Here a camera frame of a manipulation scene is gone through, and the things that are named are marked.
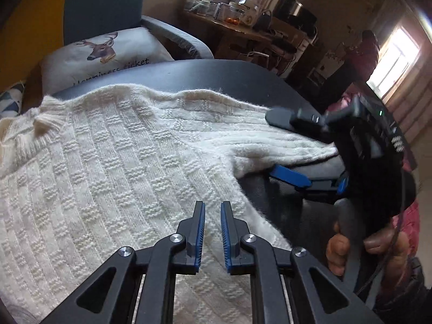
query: metal screw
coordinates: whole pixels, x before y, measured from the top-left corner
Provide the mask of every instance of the metal screw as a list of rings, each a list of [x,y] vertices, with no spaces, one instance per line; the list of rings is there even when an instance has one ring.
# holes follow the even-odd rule
[[[297,257],[304,257],[308,253],[303,247],[294,247],[293,252]]]
[[[243,236],[243,240],[245,240],[245,242],[251,243],[255,242],[257,240],[257,237],[254,234],[246,234],[245,236]]]
[[[182,242],[183,241],[183,235],[181,235],[181,234],[172,234],[169,237],[169,240],[171,242],[174,242],[174,243]]]
[[[123,246],[118,250],[118,254],[122,257],[127,257],[132,254],[133,249],[129,246]]]

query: black cable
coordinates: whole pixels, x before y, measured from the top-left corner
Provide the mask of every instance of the black cable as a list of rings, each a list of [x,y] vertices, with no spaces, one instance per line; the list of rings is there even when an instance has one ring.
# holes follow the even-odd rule
[[[281,75],[286,72],[286,70],[288,69],[288,67],[291,65],[291,63],[293,63],[295,61],[295,59],[296,59],[296,57],[294,55],[293,58],[291,58],[291,60],[288,62],[287,66],[285,67],[285,69],[283,70],[283,72],[281,73]]]
[[[373,274],[364,283],[364,285],[356,292],[357,296],[360,295],[372,283],[372,281],[374,281],[374,279],[377,277],[379,272],[381,272],[381,270],[383,270],[383,268],[387,265],[387,262],[389,261],[390,257],[393,254],[394,245],[396,244],[397,238],[399,237],[400,229],[402,228],[403,212],[405,211],[406,191],[405,191],[405,172],[403,171],[403,168],[401,169],[401,185],[402,185],[402,198],[401,198],[402,201],[400,203],[400,212],[397,220],[396,231],[391,239],[390,247],[388,248],[384,258],[378,263]]]

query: pink jacket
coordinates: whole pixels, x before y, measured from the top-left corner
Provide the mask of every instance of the pink jacket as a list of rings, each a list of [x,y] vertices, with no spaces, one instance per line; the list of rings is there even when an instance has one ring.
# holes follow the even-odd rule
[[[376,38],[364,39],[359,47],[345,56],[364,82],[368,81],[374,72],[379,60],[379,46]]]

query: yellow wall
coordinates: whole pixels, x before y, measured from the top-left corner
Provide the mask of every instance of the yellow wall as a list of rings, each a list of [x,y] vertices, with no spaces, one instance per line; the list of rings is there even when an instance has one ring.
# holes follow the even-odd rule
[[[63,46],[64,0],[22,0],[0,30],[0,92]]]

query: patterned cushion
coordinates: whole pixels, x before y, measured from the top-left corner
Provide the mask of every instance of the patterned cushion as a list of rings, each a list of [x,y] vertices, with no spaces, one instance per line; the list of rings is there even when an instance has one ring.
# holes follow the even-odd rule
[[[18,82],[0,94],[0,118],[16,117],[21,113],[25,83]]]

